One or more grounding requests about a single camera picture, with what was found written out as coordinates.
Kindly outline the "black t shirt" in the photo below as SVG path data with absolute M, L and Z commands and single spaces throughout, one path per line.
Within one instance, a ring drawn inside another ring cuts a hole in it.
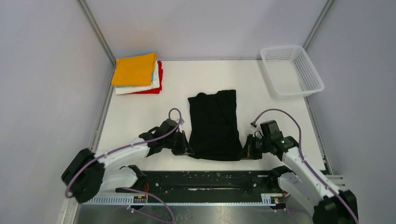
M 194 159 L 239 161 L 242 151 L 236 116 L 236 90 L 198 93 L 188 98 Z

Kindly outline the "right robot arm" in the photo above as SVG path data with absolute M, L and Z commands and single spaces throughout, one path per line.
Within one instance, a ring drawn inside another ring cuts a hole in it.
M 315 224 L 359 222 L 357 199 L 352 191 L 342 190 L 311 165 L 298 141 L 284 136 L 276 121 L 263 122 L 260 126 L 261 130 L 247 136 L 240 157 L 258 160 L 270 153 L 284 163 L 269 171 L 266 187 L 295 198 Z

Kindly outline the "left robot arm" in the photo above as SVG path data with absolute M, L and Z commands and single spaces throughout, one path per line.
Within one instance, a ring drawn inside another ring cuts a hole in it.
M 192 155 L 185 131 L 180 123 L 166 119 L 124 146 L 93 153 L 88 148 L 78 152 L 61 175 L 66 185 L 66 196 L 85 203 L 99 192 L 119 188 L 130 188 L 134 192 L 144 188 L 144 174 L 132 164 L 170 149 L 173 155 Z

